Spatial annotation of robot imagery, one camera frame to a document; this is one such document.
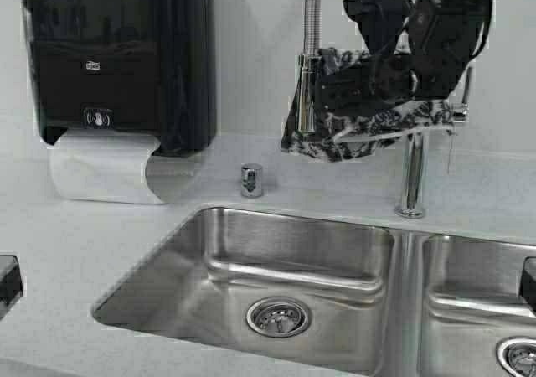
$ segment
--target black and white patterned cloth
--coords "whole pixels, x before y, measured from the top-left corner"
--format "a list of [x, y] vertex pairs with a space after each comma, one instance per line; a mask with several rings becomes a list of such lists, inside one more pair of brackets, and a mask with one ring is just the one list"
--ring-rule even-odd
[[[322, 49], [322, 75], [331, 75], [367, 58], [366, 51]], [[410, 101], [371, 117], [335, 116], [317, 119], [316, 132], [305, 138], [296, 129], [297, 100], [291, 106], [281, 142], [283, 152], [306, 155], [323, 162], [351, 161], [393, 145], [415, 132], [445, 130], [452, 133], [451, 108], [445, 101]]]

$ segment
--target dispenser logo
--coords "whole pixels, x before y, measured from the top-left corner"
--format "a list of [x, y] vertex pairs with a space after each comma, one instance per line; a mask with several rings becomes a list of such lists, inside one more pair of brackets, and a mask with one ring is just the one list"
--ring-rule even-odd
[[96, 61], [86, 61], [85, 62], [85, 69], [88, 71], [101, 71], [101, 63]]

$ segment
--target flexible hose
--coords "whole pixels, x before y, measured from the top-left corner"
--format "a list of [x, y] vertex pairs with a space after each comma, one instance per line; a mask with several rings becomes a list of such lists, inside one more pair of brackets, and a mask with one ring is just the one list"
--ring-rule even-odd
[[305, 0], [303, 54], [318, 55], [320, 49], [321, 0]]

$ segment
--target black object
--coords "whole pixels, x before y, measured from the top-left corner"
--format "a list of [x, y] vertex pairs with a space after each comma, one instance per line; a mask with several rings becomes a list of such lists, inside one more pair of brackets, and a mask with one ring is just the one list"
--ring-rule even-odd
[[16, 257], [4, 256], [0, 260], [3, 260], [0, 261], [0, 263], [9, 264], [9, 267], [11, 268], [6, 274], [0, 275], [0, 303], [3, 303], [4, 307], [9, 308], [13, 304], [13, 301], [23, 294], [23, 279], [20, 274], [20, 266], [18, 265]]
[[208, 0], [23, 0], [39, 131], [110, 128], [161, 154], [215, 134]]
[[[372, 116], [411, 100], [447, 99], [486, 46], [493, 2], [417, 0], [410, 9], [407, 0], [345, 0], [372, 55], [320, 79], [316, 113]], [[394, 51], [404, 31], [407, 54]]]
[[521, 287], [519, 288], [519, 296], [536, 313], [536, 259], [528, 258], [523, 267], [521, 275]]
[[400, 34], [413, 8], [411, 0], [344, 0], [343, 4], [346, 14], [358, 23], [371, 54]]

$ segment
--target white paper towel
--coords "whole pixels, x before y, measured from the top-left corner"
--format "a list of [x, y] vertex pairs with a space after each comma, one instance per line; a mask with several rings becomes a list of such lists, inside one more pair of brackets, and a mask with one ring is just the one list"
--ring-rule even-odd
[[50, 173], [67, 199], [164, 204], [146, 176], [149, 158], [159, 146], [150, 135], [69, 130], [51, 149]]

